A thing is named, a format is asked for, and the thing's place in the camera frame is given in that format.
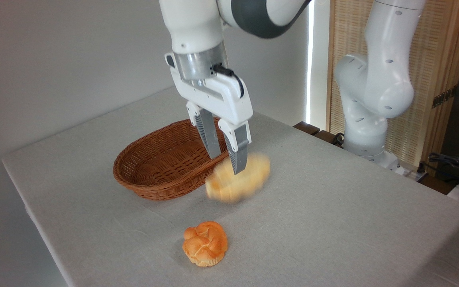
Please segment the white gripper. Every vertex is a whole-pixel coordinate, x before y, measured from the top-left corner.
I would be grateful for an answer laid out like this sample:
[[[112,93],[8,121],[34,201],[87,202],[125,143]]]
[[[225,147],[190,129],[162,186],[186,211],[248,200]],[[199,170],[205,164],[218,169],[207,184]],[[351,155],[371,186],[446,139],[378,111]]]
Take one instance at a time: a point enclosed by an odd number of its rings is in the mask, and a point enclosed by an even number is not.
[[[212,113],[219,118],[234,174],[247,165],[248,145],[252,142],[249,120],[253,107],[243,80],[215,73],[198,86],[181,79],[174,54],[165,54],[177,91],[188,100],[186,109],[193,126],[197,128],[206,152],[211,159],[221,154]]]

